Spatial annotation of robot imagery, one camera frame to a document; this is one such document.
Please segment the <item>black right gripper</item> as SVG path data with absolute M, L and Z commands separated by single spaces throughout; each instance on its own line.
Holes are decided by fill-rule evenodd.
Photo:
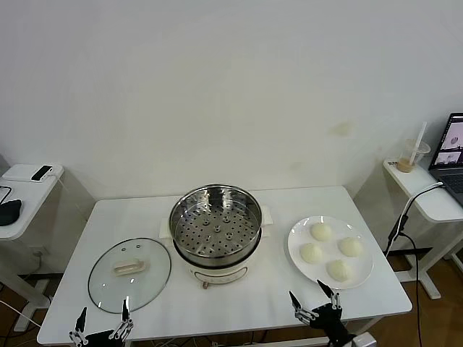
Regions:
M 324 304 L 312 311 L 305 309 L 296 296 L 289 291 L 289 296 L 294 308 L 294 316 L 300 322 L 310 322 L 310 327 L 322 330 L 328 337 L 329 344 L 349 344 L 355 337 L 341 322 L 342 307 L 339 293 L 331 287 L 317 280 L 318 285 L 325 295 L 331 300 L 331 304 Z

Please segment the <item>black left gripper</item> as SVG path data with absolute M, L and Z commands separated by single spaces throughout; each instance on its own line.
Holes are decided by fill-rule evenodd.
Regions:
M 69 332 L 69 338 L 75 346 L 122 347 L 122 343 L 125 342 L 134 327 L 130 317 L 128 296 L 123 301 L 122 320 L 114 330 L 85 335 L 86 314 L 87 308 L 84 307 L 76 320 L 74 330 Z

